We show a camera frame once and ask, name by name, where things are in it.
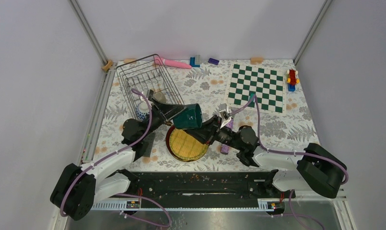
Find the dark green mug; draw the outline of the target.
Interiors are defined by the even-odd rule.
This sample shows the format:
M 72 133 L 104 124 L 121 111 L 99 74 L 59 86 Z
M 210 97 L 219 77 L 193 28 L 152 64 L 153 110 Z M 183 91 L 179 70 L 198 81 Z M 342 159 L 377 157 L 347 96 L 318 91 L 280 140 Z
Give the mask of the dark green mug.
M 177 129 L 198 129 L 202 126 L 202 111 L 199 104 L 186 105 L 185 109 L 173 118 Z

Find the cream ceramic cup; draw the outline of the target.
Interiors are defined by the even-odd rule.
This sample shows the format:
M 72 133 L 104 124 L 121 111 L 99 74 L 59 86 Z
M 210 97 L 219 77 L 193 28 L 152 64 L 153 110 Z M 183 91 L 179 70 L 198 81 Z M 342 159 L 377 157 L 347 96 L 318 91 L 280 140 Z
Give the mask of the cream ceramic cup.
M 156 92 L 154 95 L 153 95 L 153 98 L 160 102 L 160 103 L 167 103 L 167 99 L 166 99 L 166 96 L 162 93 L 162 92 Z

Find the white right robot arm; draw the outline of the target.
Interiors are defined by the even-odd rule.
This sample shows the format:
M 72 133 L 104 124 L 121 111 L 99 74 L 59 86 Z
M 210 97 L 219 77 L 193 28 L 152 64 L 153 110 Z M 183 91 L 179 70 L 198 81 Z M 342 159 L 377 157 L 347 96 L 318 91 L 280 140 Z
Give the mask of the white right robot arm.
M 238 150 L 236 156 L 245 166 L 270 168 L 272 180 L 264 185 L 270 197 L 288 190 L 311 189 L 323 197 L 336 198 L 349 179 L 346 165 L 316 143 L 308 144 L 302 152 L 268 149 L 251 126 L 233 131 L 221 126 L 221 118 L 216 115 L 186 133 L 202 144 L 219 142 Z

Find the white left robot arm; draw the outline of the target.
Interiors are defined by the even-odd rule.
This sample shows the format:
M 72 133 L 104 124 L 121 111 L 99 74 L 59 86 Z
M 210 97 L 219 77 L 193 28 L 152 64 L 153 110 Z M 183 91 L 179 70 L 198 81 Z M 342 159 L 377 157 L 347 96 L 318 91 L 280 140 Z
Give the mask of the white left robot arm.
M 80 220 L 99 201 L 122 193 L 132 197 L 138 192 L 137 182 L 119 170 L 148 152 L 148 137 L 166 122 L 158 101 L 143 100 L 148 115 L 142 121 L 131 118 L 124 122 L 123 148 L 96 161 L 80 166 L 71 163 L 64 168 L 50 196 L 62 217 Z

